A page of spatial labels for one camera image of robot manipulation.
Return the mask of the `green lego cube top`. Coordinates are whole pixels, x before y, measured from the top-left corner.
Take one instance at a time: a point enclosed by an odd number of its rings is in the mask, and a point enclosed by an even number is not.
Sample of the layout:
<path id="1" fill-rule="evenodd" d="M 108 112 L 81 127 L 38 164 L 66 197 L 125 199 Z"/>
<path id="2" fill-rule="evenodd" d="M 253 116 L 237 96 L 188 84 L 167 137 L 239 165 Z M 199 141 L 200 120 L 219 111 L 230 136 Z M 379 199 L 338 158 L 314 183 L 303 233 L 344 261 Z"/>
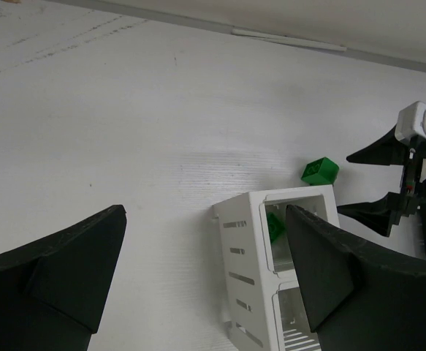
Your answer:
<path id="1" fill-rule="evenodd" d="M 339 170 L 336 163 L 323 157 L 308 163 L 300 179 L 311 186 L 333 185 Z"/>

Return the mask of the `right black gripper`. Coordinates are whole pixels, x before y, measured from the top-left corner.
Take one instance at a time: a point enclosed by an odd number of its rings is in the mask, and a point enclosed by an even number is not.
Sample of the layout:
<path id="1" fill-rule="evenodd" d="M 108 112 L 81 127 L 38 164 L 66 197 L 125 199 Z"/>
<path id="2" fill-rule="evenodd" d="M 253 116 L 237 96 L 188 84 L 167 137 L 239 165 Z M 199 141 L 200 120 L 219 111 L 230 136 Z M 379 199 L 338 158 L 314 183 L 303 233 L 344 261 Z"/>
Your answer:
<path id="1" fill-rule="evenodd" d="M 363 165 L 404 165 L 407 146 L 395 137 L 395 127 L 369 146 L 346 157 L 350 163 Z M 419 215 L 426 256 L 426 179 L 421 180 L 426 165 L 426 146 L 408 150 L 403 169 L 402 193 L 388 192 L 374 202 L 339 205 L 338 213 L 350 217 L 374 232 L 389 237 L 402 216 Z"/>

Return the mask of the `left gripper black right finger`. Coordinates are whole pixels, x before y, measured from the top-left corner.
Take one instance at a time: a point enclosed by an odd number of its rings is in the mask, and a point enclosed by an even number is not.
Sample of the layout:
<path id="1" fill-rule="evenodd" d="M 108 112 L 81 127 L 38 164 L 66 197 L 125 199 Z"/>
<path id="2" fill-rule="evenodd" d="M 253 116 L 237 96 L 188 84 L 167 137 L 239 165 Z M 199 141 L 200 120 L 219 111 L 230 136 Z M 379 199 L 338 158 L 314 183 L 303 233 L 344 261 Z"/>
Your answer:
<path id="1" fill-rule="evenodd" d="M 426 350 L 426 260 L 342 230 L 297 205 L 287 240 L 323 350 Z"/>

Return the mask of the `long green lego brick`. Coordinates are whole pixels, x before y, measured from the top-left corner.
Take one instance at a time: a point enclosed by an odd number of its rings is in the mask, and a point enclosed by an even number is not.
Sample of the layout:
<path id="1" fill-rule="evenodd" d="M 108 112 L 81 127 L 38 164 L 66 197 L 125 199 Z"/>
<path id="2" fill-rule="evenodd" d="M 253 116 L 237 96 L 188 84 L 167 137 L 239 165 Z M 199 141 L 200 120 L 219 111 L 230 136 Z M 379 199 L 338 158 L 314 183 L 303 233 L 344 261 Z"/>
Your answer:
<path id="1" fill-rule="evenodd" d="M 274 213 L 267 214 L 267 228 L 271 243 L 274 243 L 277 238 L 286 232 L 284 223 Z"/>

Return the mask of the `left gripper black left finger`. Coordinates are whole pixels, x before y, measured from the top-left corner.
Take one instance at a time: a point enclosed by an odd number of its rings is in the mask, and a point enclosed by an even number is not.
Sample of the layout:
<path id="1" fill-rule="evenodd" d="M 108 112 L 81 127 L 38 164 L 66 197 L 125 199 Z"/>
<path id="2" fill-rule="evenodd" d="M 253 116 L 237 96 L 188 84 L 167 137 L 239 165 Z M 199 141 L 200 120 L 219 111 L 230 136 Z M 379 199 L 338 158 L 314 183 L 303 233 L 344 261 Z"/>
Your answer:
<path id="1" fill-rule="evenodd" d="M 109 208 L 0 254 L 0 350 L 87 350 L 126 231 Z"/>

